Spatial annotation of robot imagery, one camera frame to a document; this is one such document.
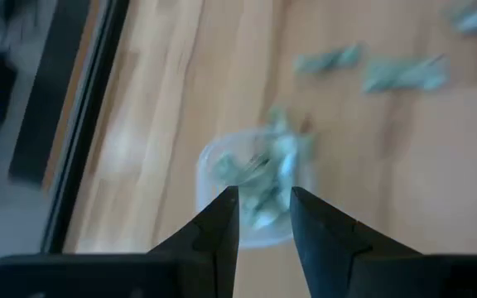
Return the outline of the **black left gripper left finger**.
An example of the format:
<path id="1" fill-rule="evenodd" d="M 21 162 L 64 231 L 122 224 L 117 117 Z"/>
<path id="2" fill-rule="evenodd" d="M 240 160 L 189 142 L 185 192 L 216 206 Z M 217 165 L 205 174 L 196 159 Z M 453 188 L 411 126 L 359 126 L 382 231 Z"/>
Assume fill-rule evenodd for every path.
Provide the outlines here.
<path id="1" fill-rule="evenodd" d="M 239 189 L 225 188 L 190 222 L 148 253 L 163 268 L 147 298 L 233 298 L 239 249 Z"/>

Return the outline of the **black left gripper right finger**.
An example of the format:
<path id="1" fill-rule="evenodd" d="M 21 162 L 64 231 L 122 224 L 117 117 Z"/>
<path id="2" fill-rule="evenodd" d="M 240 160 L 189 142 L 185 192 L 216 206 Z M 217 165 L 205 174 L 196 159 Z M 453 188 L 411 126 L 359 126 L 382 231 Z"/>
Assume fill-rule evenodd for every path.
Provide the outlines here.
<path id="1" fill-rule="evenodd" d="M 311 298 L 401 298 L 416 250 L 370 228 L 301 187 L 291 226 Z"/>

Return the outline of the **clear plastic container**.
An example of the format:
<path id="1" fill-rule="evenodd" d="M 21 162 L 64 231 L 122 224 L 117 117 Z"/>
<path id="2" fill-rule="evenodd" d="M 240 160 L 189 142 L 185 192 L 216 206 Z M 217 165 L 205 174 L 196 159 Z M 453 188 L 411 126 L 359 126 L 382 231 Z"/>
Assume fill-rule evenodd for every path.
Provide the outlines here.
<path id="1" fill-rule="evenodd" d="M 302 140 L 302 149 L 295 175 L 280 179 L 277 160 L 272 153 L 273 143 L 283 135 L 294 135 Z M 238 186 L 239 247 L 241 249 L 268 248 L 293 238 L 290 220 L 290 199 L 293 186 L 313 190 L 316 182 L 313 170 L 314 136 L 293 132 L 277 133 L 268 127 L 234 132 L 215 138 L 200 153 L 197 162 L 196 210 L 201 211 L 226 187 Z M 211 174 L 214 163 L 225 152 L 235 155 L 243 167 L 236 183 L 224 183 Z M 288 211 L 274 224 L 253 229 L 250 221 L 253 211 L 267 201 L 276 201 Z"/>

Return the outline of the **black aluminium table frame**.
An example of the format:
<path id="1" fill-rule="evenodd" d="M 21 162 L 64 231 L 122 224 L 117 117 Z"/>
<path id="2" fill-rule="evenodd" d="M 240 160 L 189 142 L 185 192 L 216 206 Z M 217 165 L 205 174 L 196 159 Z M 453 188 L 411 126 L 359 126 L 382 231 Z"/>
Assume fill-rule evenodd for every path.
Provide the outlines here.
<path id="1" fill-rule="evenodd" d="M 42 253 L 63 252 L 129 0 L 91 0 L 42 187 L 52 197 Z"/>

